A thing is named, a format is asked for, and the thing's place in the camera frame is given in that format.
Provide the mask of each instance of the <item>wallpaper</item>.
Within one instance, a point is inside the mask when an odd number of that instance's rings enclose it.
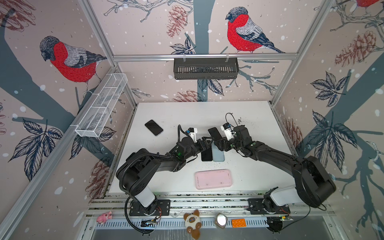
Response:
[[[115,55],[297,52],[320,6],[312,1],[91,0]]]
[[[276,109],[301,156],[326,167],[350,239],[384,239],[383,3],[337,0]]]
[[[11,239],[77,237],[89,204],[104,196],[105,183],[112,174],[110,167],[131,113],[132,107],[123,93],[97,141],[93,137],[75,137]]]
[[[239,61],[236,79],[176,80],[173,61],[121,62],[136,102],[269,101],[289,60]]]
[[[2,221],[110,66],[77,1],[0,5]]]

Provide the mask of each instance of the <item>hanging basket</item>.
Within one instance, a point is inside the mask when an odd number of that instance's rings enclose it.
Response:
[[[237,58],[175,58],[173,72],[177,80],[235,79],[239,65]]]

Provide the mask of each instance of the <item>white tabletop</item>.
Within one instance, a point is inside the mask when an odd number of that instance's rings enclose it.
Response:
[[[165,154],[177,142],[177,125],[183,130],[197,128],[197,138],[209,137],[208,129],[217,127],[222,136],[220,126],[225,121],[225,114],[233,113],[236,121],[248,129],[252,140],[260,141],[272,148],[289,153],[288,145],[281,133],[276,119],[267,101],[241,102],[199,102],[199,103],[140,103],[132,122],[126,144],[124,146],[118,168],[127,157],[141,148],[149,152]],[[153,119],[164,131],[154,136],[144,124]],[[228,115],[229,123],[235,125]],[[202,162],[198,158],[186,164],[178,172],[157,172],[148,186],[154,193],[168,194],[216,194],[242,193],[248,191],[269,190],[273,187],[286,187],[294,184],[288,173],[264,162],[244,158],[235,150],[224,152],[224,162]],[[198,190],[195,186],[195,173],[207,170],[229,169],[232,175],[232,186],[220,189]],[[110,194],[121,194],[119,181],[114,177]]]

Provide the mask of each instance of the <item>white wire mesh basket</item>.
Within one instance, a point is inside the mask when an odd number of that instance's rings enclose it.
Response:
[[[76,128],[81,137],[99,137],[127,84],[127,76],[113,73]]]

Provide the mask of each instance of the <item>pink pig toy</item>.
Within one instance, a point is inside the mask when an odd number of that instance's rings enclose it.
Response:
[[[97,217],[97,222],[103,225],[108,219],[112,219],[112,212],[106,212]]]

